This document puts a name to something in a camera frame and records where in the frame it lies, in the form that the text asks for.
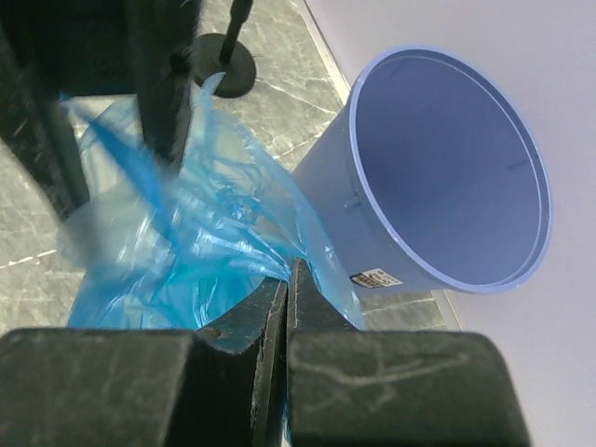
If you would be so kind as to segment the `blue trash bag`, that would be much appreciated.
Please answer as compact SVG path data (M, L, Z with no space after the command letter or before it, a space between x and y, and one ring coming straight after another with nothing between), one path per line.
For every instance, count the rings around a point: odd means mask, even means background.
M289 281L300 258L331 305L364 328L348 275L297 182L216 108L221 79L192 93L179 169L143 142L135 100L100 115L65 103L86 124L78 146L92 192L60 231L61 254L85 272L70 327L196 330L266 278Z

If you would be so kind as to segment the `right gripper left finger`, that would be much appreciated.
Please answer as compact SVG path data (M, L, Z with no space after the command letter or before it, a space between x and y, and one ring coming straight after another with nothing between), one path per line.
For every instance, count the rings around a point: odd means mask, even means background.
M288 287L198 331L17 329L1 340L5 446L278 446Z

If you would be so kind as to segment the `blue plastic trash bin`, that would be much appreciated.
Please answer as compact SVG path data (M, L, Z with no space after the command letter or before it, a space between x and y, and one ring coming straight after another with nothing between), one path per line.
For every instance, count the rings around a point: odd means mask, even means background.
M431 48L371 61L292 174L360 297L508 291L548 248L531 134L490 81Z

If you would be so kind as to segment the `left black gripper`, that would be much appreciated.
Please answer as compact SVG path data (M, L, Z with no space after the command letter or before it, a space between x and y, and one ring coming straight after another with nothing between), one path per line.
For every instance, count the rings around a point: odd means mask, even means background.
M3 1L1 142L59 219L89 201L59 91L134 94L148 146L180 163L198 1Z

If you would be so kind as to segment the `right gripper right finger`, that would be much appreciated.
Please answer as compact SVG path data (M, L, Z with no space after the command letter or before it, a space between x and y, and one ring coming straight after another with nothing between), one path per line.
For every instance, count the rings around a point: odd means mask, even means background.
M358 330L292 266L287 393L294 446L527 446L507 364L474 332Z

